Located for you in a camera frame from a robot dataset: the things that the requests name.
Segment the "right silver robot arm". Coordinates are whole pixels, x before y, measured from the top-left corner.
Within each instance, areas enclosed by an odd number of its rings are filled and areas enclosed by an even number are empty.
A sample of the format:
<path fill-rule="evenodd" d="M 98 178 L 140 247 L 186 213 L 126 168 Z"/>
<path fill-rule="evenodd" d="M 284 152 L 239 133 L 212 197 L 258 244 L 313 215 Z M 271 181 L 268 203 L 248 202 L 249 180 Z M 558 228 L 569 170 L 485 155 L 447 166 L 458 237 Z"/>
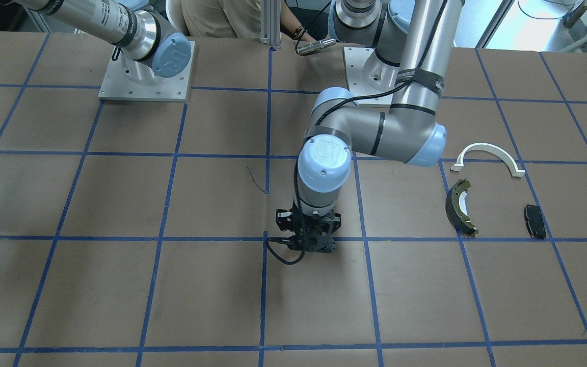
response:
<path fill-rule="evenodd" d="M 105 40 L 160 77 L 185 70 L 193 47 L 148 1 L 18 1 L 43 16 Z"/>

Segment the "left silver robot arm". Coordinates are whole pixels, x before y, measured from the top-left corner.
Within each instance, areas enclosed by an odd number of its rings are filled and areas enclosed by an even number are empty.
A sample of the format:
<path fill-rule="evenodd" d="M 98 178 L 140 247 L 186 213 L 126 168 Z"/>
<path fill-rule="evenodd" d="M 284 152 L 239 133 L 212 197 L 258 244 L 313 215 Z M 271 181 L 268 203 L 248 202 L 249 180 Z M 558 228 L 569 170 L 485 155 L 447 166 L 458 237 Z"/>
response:
<path fill-rule="evenodd" d="M 436 122 L 463 1 L 332 1 L 331 38 L 370 49 L 357 65 L 363 86 L 330 87 L 316 98 L 293 170 L 291 209 L 276 223 L 290 237 L 267 243 L 301 254 L 335 251 L 335 211 L 354 153 L 430 167 L 443 154 Z"/>

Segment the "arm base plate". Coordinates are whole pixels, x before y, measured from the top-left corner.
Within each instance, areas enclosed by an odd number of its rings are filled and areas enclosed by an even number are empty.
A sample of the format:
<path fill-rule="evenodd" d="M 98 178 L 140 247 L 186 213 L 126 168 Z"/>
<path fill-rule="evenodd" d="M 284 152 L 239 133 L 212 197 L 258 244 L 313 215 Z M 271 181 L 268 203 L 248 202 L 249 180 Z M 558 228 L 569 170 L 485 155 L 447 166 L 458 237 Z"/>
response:
<path fill-rule="evenodd" d="M 393 90 L 399 66 L 380 60 L 374 48 L 345 47 L 343 54 L 345 77 L 351 93 L 365 96 Z"/>
<path fill-rule="evenodd" d="M 174 77 L 156 76 L 153 70 L 127 58 L 114 48 L 98 97 L 114 101 L 186 102 L 194 54 L 186 68 Z"/>

